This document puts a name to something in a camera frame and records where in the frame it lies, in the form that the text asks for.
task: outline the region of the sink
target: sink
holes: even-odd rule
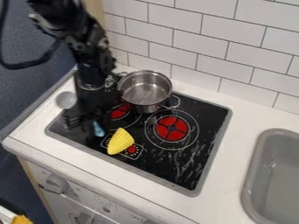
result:
[[[299,223],[298,133],[270,129],[259,136],[241,203],[255,223]]]

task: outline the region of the stovetop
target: stovetop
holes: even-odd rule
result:
[[[111,115],[109,132],[87,141],[81,128],[65,128],[60,114],[46,129],[46,134],[96,157],[137,173],[188,196],[200,193],[231,112],[205,101],[175,93],[170,105],[152,115],[140,115],[122,103]],[[114,156],[107,154],[109,139],[124,128],[135,144]]]

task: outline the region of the white tile wall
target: white tile wall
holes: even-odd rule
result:
[[[157,70],[299,114],[297,0],[102,1],[117,71]]]
[[[278,52],[299,55],[299,33],[267,28],[265,40],[262,46]]]
[[[152,4],[162,4],[167,6],[174,6],[175,0],[143,0],[143,2],[148,2]]]
[[[265,27],[222,17],[204,16],[202,34],[251,46],[260,46]]]
[[[126,18],[148,20],[148,5],[132,0],[102,0],[104,11]]]
[[[231,43],[227,59],[253,67],[286,73],[292,56],[258,47]]]
[[[208,38],[185,31],[174,32],[173,45],[190,52],[202,53],[221,59],[225,58],[227,49],[227,41],[225,40]]]
[[[170,77],[170,64],[129,53],[129,65],[139,69],[158,71]]]
[[[239,0],[236,18],[299,32],[299,7],[263,0]]]
[[[235,81],[249,82],[254,69],[250,66],[199,55],[197,70]]]
[[[152,59],[162,60],[182,67],[195,69],[196,53],[178,50],[165,45],[149,44],[149,56]]]
[[[202,15],[155,4],[149,5],[149,21],[188,32],[199,32]]]
[[[279,94],[275,108],[299,115],[299,98],[287,94]]]
[[[220,93],[238,95],[239,98],[272,107],[277,93],[260,87],[253,87],[233,80],[221,82]]]
[[[127,19],[127,33],[129,36],[146,39],[151,42],[171,46],[173,30],[155,24]]]
[[[116,61],[118,63],[121,63],[123,65],[128,65],[128,53],[127,52],[124,52],[124,51],[121,51],[121,50],[118,50],[118,49],[115,49],[112,47],[110,50],[112,52],[112,56],[116,58]]]
[[[276,2],[299,5],[298,0],[276,0]]]
[[[144,56],[149,55],[149,43],[138,38],[130,38],[118,33],[107,32],[110,45],[120,50],[138,53]]]
[[[225,18],[233,18],[237,0],[177,0],[177,7]]]
[[[105,13],[106,30],[126,34],[125,19]]]
[[[299,77],[299,57],[294,57],[292,61],[292,65],[289,68],[288,74]]]
[[[206,73],[195,72],[180,66],[172,66],[172,79],[217,91],[220,78]]]
[[[288,95],[299,96],[299,80],[295,77],[255,69],[251,83],[261,88],[268,88]]]

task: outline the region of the cable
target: cable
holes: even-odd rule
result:
[[[35,67],[47,62],[52,57],[52,54],[59,48],[61,44],[60,40],[57,39],[39,59],[24,61],[15,64],[10,64],[4,61],[3,54],[2,54],[2,37],[3,37],[4,24],[9,9],[9,5],[8,5],[9,0],[2,0],[2,2],[3,2],[1,7],[2,9],[0,10],[0,14],[1,14],[0,15],[0,64],[9,70],[18,70],[27,67]]]

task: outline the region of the pot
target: pot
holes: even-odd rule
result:
[[[175,107],[165,106],[172,92],[171,80],[162,73],[150,70],[127,74],[119,81],[117,89],[122,93],[122,99],[142,114],[154,113],[161,107],[173,109],[180,103],[177,98]]]

